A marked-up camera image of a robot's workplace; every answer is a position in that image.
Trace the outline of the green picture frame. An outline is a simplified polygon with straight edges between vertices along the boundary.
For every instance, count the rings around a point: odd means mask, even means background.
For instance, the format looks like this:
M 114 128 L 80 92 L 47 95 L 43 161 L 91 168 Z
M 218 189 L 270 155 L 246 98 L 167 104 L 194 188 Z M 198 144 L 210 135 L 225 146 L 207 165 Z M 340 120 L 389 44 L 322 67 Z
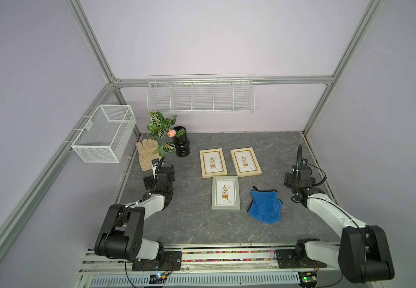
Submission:
M 214 176 L 212 181 L 213 211 L 240 211 L 237 176 Z

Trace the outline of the gold frame with deer print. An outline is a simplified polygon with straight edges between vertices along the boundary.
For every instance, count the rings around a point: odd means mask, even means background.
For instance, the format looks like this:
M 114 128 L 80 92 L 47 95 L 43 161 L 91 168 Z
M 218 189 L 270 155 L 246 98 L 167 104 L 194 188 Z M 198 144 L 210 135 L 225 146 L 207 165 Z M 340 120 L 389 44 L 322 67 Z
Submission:
M 201 150 L 200 161 L 203 179 L 228 175 L 224 154 L 221 148 Z

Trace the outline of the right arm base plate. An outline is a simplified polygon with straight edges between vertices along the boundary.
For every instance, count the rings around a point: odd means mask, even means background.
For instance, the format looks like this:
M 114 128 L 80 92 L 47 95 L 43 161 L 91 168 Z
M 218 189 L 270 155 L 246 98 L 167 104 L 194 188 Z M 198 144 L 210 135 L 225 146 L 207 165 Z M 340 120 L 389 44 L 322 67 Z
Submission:
M 305 254 L 297 253 L 291 249 L 280 249 L 274 251 L 274 259 L 277 261 L 280 269 L 285 268 L 309 268 L 319 270 L 327 268 L 327 264 L 316 260 L 311 260 Z

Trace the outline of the gold frame with plant print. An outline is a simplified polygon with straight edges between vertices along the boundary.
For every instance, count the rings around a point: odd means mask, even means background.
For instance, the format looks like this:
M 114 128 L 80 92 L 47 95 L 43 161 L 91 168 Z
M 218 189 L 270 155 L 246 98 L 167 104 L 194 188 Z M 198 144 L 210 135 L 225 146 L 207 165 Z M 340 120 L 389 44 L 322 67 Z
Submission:
M 240 148 L 230 151 L 236 175 L 238 177 L 261 175 L 262 170 L 258 164 L 253 148 Z

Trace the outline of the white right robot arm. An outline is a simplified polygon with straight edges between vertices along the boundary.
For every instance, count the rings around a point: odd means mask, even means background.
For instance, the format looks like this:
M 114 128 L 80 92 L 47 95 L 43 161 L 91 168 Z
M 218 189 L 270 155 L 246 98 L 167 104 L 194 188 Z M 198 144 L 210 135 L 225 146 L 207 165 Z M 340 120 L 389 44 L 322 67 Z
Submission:
M 391 280 L 395 268 L 385 231 L 354 218 L 320 189 L 322 182 L 312 176 L 311 164 L 299 160 L 287 172 L 284 184 L 290 188 L 292 201 L 318 215 L 340 238 L 338 246 L 316 238 L 298 240 L 297 262 L 309 260 L 338 268 L 351 283 Z

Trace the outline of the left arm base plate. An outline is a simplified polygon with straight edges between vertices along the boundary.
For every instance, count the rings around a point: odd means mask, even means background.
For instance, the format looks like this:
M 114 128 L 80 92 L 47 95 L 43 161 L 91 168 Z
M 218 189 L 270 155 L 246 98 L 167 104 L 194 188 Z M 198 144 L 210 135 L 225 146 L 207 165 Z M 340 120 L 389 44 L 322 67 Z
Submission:
M 161 250 L 152 260 L 135 260 L 132 271 L 180 271 L 182 264 L 182 252 Z

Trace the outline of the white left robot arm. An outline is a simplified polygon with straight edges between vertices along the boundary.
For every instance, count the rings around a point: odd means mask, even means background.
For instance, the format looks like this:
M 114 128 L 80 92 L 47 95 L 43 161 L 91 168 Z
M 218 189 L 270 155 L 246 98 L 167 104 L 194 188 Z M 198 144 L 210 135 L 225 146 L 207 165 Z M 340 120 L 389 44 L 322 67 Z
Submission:
M 144 221 L 167 208 L 174 194 L 174 167 L 157 168 L 154 176 L 144 179 L 149 192 L 127 205 L 109 207 L 94 251 L 97 256 L 128 261 L 164 263 L 164 246 L 144 238 Z

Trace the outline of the blue microfiber cloth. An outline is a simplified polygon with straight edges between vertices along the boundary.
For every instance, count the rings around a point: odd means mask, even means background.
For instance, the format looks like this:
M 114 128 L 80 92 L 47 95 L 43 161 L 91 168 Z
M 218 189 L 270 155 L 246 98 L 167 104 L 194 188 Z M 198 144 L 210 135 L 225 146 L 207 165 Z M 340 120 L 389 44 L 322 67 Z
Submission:
M 247 212 L 252 218 L 264 224 L 274 224 L 281 221 L 280 210 L 283 202 L 278 198 L 276 190 L 260 190 L 253 186 L 250 195 L 252 201 Z

